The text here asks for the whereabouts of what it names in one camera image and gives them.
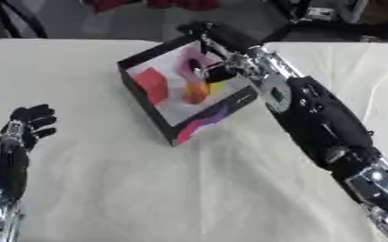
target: white tablecloth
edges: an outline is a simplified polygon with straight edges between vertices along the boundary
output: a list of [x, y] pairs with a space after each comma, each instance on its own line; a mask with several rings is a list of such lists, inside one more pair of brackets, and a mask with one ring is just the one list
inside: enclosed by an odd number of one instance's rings
[[[384, 241], [261, 100], [170, 147], [115, 65], [155, 44], [0, 41], [0, 128], [22, 105], [60, 118], [32, 152], [22, 241]], [[388, 44], [273, 48], [375, 130], [388, 157]]]

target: black box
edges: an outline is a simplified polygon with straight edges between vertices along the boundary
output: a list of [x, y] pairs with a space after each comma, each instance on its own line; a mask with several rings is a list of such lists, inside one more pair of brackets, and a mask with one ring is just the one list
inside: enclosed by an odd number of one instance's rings
[[[174, 121], [172, 121], [173, 124], [172, 122], [169, 122], [170, 119], [166, 118], [164, 116], [164, 113], [162, 112], [163, 108], [159, 109], [157, 106], [155, 106], [149, 101], [146, 91], [140, 85], [138, 85], [138, 83], [133, 79], [133, 75], [131, 75], [130, 72], [131, 70], [136, 69], [141, 65], [148, 66], [147, 63], [149, 62], [153, 63], [154, 61], [156, 61], [157, 63], [163, 63], [163, 61], [159, 61], [159, 58], [162, 57], [166, 57], [170, 60], [170, 55], [175, 54], [169, 53], [177, 53], [179, 49], [184, 49], [185, 46], [187, 46], [187, 48], [190, 48], [191, 45], [195, 46], [195, 44], [197, 43], [198, 41], [196, 41], [195, 39], [189, 36], [183, 36], [173, 41], [157, 45], [152, 49], [129, 57], [118, 63], [123, 83], [127, 86], [132, 95], [136, 98], [141, 107], [152, 119], [152, 121], [155, 123], [157, 128], [163, 133], [163, 135], [165, 135], [165, 137], [172, 146], [176, 146], [178, 144], [183, 143], [198, 128], [219, 122], [220, 120], [222, 120], [222, 118], [248, 105], [257, 98], [256, 90], [250, 85], [250, 82], [247, 79], [244, 79], [246, 82], [248, 82], [245, 87], [240, 88], [236, 92], [233, 92], [232, 94], [226, 96], [221, 100], [214, 100], [216, 102], [214, 102], [210, 106], [205, 107], [199, 112], [193, 113], [192, 115], [188, 116], [187, 118], [184, 118], [184, 120], [181, 120], [180, 122], [175, 123]], [[187, 106], [188, 110], [192, 109], [190, 108], [191, 106], [187, 104], [181, 104], [181, 106]]]

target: metallic robotic arm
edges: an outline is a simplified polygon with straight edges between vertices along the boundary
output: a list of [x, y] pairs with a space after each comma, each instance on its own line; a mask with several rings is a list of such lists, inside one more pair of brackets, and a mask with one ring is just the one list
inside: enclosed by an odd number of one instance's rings
[[203, 70], [208, 82], [251, 80], [267, 107], [309, 158], [327, 170], [388, 236], [388, 161], [356, 115], [312, 77], [229, 26], [195, 22], [180, 31], [222, 62]]
[[38, 140], [56, 132], [57, 118], [46, 104], [19, 108], [0, 131], [0, 242], [17, 240], [23, 214], [20, 198], [26, 189], [29, 152]]

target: gray floor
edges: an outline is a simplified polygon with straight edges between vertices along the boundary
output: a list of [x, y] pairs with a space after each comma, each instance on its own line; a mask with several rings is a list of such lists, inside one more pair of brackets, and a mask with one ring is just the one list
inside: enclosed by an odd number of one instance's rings
[[78, 0], [12, 0], [37, 13], [51, 38], [130, 39], [167, 41], [178, 35], [175, 27], [191, 20], [212, 20], [235, 26], [261, 39], [286, 23], [269, 4], [260, 0], [222, 0], [210, 11], [148, 9], [132, 4], [95, 14]]

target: red block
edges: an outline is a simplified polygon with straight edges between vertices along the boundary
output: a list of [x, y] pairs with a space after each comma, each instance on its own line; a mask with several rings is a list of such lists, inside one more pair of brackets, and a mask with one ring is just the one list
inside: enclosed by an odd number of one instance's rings
[[157, 105], [168, 98], [168, 80], [154, 68], [149, 68], [133, 78], [144, 91], [149, 101]]

